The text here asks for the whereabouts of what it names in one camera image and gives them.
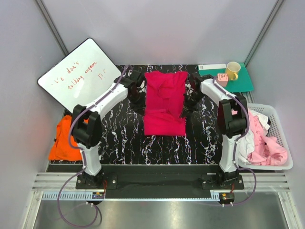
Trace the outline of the magenta t shirt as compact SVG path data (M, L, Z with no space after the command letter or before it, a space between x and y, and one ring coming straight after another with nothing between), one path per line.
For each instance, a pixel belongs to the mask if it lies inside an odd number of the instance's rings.
M181 117L187 72L144 74L146 86L143 117L146 136L186 136L186 119Z

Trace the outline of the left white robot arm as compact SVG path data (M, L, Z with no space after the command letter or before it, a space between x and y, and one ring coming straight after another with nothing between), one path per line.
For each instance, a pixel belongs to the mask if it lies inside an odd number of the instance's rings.
M98 155L98 143L102 137L102 119L116 104L128 99L131 109L144 115L145 93L141 85L145 81L144 73L134 70L127 78L122 75L114 80L110 88L96 100L82 106L76 105L72 112L68 139L73 137L82 157L82 170L77 173L76 189L100 189L106 187Z

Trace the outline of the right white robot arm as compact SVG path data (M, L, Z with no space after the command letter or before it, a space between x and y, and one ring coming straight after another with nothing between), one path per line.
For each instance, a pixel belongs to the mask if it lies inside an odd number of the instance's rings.
M246 98L224 89L215 77L193 73L188 77L192 92L184 95L181 117L197 111L197 104L203 97L209 97L216 105L217 126L223 136L222 156L218 164L215 183L222 189L229 188L238 180L238 142L249 131L249 115Z

